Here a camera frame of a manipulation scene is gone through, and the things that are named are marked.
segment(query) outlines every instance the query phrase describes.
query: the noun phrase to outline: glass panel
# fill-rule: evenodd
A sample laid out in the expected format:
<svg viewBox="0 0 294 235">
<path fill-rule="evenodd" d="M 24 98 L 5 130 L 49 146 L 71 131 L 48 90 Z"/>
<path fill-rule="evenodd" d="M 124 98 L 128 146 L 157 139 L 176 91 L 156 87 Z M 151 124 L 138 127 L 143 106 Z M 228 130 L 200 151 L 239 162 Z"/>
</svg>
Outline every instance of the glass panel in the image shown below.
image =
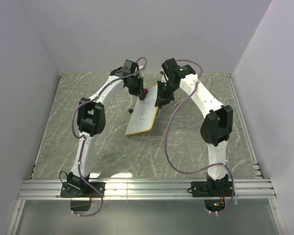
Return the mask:
<svg viewBox="0 0 294 235">
<path fill-rule="evenodd" d="M 26 201 L 18 235 L 277 235 L 269 202 L 242 200 L 208 215 L 202 200 L 105 201 L 95 216 L 78 218 L 69 201 Z"/>
</svg>

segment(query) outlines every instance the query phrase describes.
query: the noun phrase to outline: metal frame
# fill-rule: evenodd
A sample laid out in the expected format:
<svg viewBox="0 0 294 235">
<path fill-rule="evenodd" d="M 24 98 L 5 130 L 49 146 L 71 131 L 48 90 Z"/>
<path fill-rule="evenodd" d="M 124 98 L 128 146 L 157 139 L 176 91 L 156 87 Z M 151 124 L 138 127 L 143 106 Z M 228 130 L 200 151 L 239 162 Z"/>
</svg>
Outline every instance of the metal frame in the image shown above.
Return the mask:
<svg viewBox="0 0 294 235">
<path fill-rule="evenodd" d="M 235 89 L 234 89 L 234 85 L 233 85 L 233 81 L 232 81 L 232 75 L 227 73 L 226 76 L 227 76 L 227 79 L 228 79 L 228 81 L 230 83 L 231 91 L 232 91 L 232 94 L 233 94 L 233 97 L 234 97 L 234 100 L 235 100 L 235 105 L 236 105 L 237 111 L 239 113 L 239 118 L 240 118 L 240 121 L 241 121 L 241 124 L 242 124 L 242 127 L 243 127 L 243 131 L 244 131 L 244 135 L 245 135 L 245 139 L 246 139 L 246 142 L 247 142 L 247 145 L 248 145 L 248 149 L 249 149 L 251 159 L 252 159 L 253 162 L 256 162 L 257 159 L 256 159 L 256 156 L 255 156 L 255 152 L 254 152 L 253 146 L 251 144 L 251 140 L 250 140 L 250 137 L 249 137 L 249 134 L 248 134 L 248 131 L 247 131 L 247 127 L 246 127 L 245 120 L 244 120 L 244 117 L 243 117 L 243 113 L 242 113 L 242 110 L 241 110 L 241 107 L 240 107 L 240 103 L 239 103 L 239 100 L 237 98 L 237 95 L 236 95 L 236 92 L 235 92 Z"/>
<path fill-rule="evenodd" d="M 286 229 L 281 211 L 279 209 L 278 200 L 276 198 L 269 199 L 270 208 L 272 211 L 273 219 L 275 221 L 275 225 L 278 229 L 280 235 L 287 235 L 288 231 Z"/>
<path fill-rule="evenodd" d="M 12 216 L 11 216 L 10 224 L 9 224 L 8 230 L 6 232 L 7 235 L 16 234 L 16 230 L 18 229 L 18 226 L 19 226 L 19 222 L 21 219 L 24 205 L 25 205 L 25 200 L 17 200 L 16 201 L 16 204 L 15 204 Z"/>
<path fill-rule="evenodd" d="M 206 179 L 90 179 L 90 182 L 96 181 L 106 183 L 104 200 L 197 200 L 200 198 L 193 198 L 187 189 L 191 186 L 191 181 Z M 60 198 L 61 188 L 59 180 L 25 180 L 18 200 L 71 200 Z M 235 191 L 238 199 L 275 198 L 269 179 L 236 180 Z"/>
</svg>

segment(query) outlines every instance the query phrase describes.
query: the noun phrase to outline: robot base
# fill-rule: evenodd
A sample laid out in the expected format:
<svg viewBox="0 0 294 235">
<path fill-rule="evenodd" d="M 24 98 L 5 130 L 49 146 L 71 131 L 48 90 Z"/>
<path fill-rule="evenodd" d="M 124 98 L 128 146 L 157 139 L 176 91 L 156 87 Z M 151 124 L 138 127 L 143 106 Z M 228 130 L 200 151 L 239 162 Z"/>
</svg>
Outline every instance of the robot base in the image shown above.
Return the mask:
<svg viewBox="0 0 294 235">
<path fill-rule="evenodd" d="M 224 193 L 225 197 L 230 197 L 232 195 L 232 183 L 229 181 L 227 174 L 219 180 L 213 180 L 207 174 L 207 181 L 191 182 L 191 187 L 188 189 L 188 192 L 193 197 L 220 197 L 222 193 Z"/>
<path fill-rule="evenodd" d="M 99 192 L 101 192 L 102 196 L 104 196 L 104 190 L 105 190 L 105 183 L 103 182 L 90 182 L 90 184 L 95 187 Z M 60 197 L 62 198 L 89 198 L 90 200 L 71 200 L 70 206 L 71 210 L 74 212 L 86 212 L 89 210 L 92 202 L 91 198 L 99 198 L 100 196 L 93 191 L 90 187 L 87 186 L 86 191 L 81 191 L 75 187 L 72 187 L 68 185 L 67 182 L 64 182 L 62 185 L 62 190 L 60 193 Z"/>
</svg>

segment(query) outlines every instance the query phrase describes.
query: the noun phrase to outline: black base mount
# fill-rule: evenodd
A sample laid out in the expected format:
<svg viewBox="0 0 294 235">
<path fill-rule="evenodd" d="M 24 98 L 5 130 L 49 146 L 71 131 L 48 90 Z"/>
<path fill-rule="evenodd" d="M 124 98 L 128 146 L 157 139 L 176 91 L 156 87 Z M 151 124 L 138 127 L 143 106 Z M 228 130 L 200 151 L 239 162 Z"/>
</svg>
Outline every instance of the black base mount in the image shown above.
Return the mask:
<svg viewBox="0 0 294 235">
<path fill-rule="evenodd" d="M 89 175 L 85 177 L 85 180 L 89 181 Z M 91 189 L 80 177 L 73 175 L 72 172 L 68 174 L 67 182 L 62 184 L 60 197 L 62 198 L 74 198 L 71 200 L 71 210 L 74 212 L 86 212 L 91 206 L 92 198 L 99 198 L 104 196 L 105 183 L 103 182 L 89 182 L 94 188 L 96 188 L 101 195 L 98 195 L 93 189 Z M 90 200 L 75 200 L 75 198 L 89 198 Z"/>
<path fill-rule="evenodd" d="M 227 174 L 219 180 L 213 180 L 207 174 L 207 181 L 191 182 L 188 192 L 193 197 L 220 197 L 222 193 L 225 197 L 230 197 L 232 195 L 232 182 L 229 181 Z"/>
</svg>

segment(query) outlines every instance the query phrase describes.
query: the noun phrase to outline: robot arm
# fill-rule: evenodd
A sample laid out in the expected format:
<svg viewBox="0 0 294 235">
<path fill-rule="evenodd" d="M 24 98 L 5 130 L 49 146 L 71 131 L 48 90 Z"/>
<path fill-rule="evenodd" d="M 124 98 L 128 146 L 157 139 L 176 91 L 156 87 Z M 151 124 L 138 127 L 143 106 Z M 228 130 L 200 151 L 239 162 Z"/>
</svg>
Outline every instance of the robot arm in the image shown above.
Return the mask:
<svg viewBox="0 0 294 235">
<path fill-rule="evenodd" d="M 106 125 L 105 107 L 110 104 L 112 98 L 124 87 L 128 88 L 131 95 L 138 96 L 140 99 L 145 98 L 147 89 L 143 88 L 141 72 L 122 79 L 122 77 L 133 74 L 139 69 L 142 69 L 142 67 L 139 67 L 137 63 L 126 60 L 123 67 L 119 67 L 110 73 L 106 83 L 94 95 L 80 100 L 79 104 L 82 104 L 98 97 L 95 102 L 86 103 L 78 109 L 77 125 L 80 136 L 84 136 L 84 138 L 79 139 L 76 159 L 67 177 L 68 185 L 81 191 L 85 188 L 84 182 L 79 177 L 78 165 L 80 165 L 81 175 L 88 180 L 94 145 Z"/>
<path fill-rule="evenodd" d="M 158 94 L 155 106 L 159 107 L 174 100 L 173 93 L 178 88 L 190 95 L 198 81 L 197 74 L 190 65 L 181 67 L 174 59 L 162 64 L 162 74 L 161 81 L 157 82 Z M 233 109 L 230 105 L 224 106 L 219 102 L 201 82 L 198 82 L 192 100 L 204 117 L 200 133 L 208 145 L 209 164 L 225 164 L 227 140 L 232 132 Z M 222 165 L 209 168 L 208 176 L 213 181 L 228 179 L 226 169 Z"/>
</svg>

